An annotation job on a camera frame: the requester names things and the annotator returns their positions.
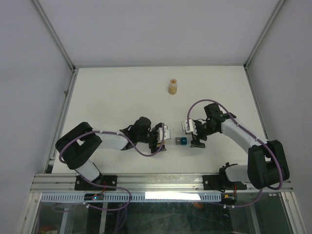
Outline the weekly pill organizer strip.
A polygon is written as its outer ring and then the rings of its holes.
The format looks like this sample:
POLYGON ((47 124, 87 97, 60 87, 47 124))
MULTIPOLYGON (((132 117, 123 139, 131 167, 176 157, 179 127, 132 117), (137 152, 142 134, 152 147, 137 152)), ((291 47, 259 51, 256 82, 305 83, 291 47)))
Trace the weekly pill organizer strip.
POLYGON ((186 137, 176 137, 175 138, 175 145, 187 145, 187 138, 186 137))

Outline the clear pill bottle yellow pills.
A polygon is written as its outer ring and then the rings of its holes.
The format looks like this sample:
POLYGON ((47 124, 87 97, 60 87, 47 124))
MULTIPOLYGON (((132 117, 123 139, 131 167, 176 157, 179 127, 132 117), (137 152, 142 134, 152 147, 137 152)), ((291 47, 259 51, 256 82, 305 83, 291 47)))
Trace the clear pill bottle yellow pills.
POLYGON ((171 79, 169 81, 168 92, 171 95, 175 95, 177 93, 177 80, 171 79))

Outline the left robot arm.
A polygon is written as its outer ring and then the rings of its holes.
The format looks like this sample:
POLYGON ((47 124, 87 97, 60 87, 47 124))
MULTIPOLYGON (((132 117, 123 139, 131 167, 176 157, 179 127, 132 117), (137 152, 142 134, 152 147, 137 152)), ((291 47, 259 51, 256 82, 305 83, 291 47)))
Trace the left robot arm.
POLYGON ((102 184, 100 170, 90 160, 98 149, 127 151, 134 149, 144 157, 152 157, 165 151, 165 141, 171 138, 165 123, 152 127, 151 121, 140 117, 134 124, 116 132, 96 130, 88 122, 82 122, 58 139, 55 148, 59 161, 85 178, 85 184, 98 189, 102 184))

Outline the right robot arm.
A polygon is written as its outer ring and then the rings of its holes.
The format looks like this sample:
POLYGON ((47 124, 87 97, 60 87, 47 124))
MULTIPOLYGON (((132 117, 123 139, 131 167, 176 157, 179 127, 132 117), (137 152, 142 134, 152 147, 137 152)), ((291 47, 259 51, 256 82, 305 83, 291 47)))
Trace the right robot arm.
POLYGON ((247 154, 245 165, 226 163, 210 185, 220 191, 234 187, 237 182, 250 183, 259 190, 281 189, 284 181, 290 178, 282 143, 256 135, 218 102, 211 100, 204 107, 204 111, 204 120, 191 119, 187 114, 184 121, 185 133, 192 136, 191 147, 205 148, 204 142, 208 137, 220 133, 230 138, 247 154))

